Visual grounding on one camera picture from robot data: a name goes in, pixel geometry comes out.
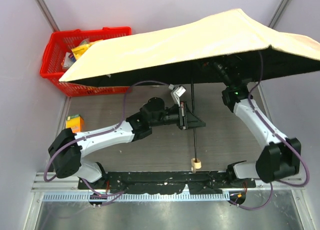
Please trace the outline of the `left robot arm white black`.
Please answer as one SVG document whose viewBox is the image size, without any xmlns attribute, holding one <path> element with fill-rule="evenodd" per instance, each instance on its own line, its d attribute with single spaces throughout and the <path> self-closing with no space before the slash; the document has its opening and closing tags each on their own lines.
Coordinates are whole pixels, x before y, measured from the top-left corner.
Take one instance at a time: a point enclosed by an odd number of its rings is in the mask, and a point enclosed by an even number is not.
<svg viewBox="0 0 320 230">
<path fill-rule="evenodd" d="M 194 115 L 186 102 L 166 107 L 163 99 L 153 97 L 139 112 L 122 122 L 86 132 L 63 129 L 48 148 L 49 165 L 58 179 L 76 176 L 88 183 L 103 179 L 105 172 L 98 162 L 85 159 L 89 154 L 118 144 L 142 140 L 152 134 L 153 127 L 176 125 L 180 130 L 202 128 L 206 123 Z"/>
</svg>

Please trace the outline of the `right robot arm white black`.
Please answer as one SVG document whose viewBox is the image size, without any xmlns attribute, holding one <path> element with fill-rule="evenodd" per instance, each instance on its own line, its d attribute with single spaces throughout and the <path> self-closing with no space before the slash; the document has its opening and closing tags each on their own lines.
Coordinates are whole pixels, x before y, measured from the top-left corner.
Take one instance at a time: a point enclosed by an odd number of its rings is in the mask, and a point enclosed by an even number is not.
<svg viewBox="0 0 320 230">
<path fill-rule="evenodd" d="M 212 67 L 226 85 L 222 91 L 223 103 L 247 126 L 261 148 L 256 162 L 241 161 L 233 165 L 236 177 L 258 178 L 270 183 L 298 174 L 300 141 L 276 129 L 260 110 L 247 83 L 231 75 L 227 66 L 214 62 Z"/>
</svg>

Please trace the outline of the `beige and black umbrella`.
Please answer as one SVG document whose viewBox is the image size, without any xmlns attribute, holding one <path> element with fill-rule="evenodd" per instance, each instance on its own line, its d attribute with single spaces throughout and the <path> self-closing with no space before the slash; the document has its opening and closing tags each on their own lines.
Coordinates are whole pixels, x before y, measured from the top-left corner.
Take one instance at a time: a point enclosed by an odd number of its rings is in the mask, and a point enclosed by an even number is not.
<svg viewBox="0 0 320 230">
<path fill-rule="evenodd" d="M 100 40 L 59 78 L 88 87 L 154 80 L 174 85 L 234 85 L 313 73 L 320 44 L 280 32 L 232 9 L 162 30 Z"/>
</svg>

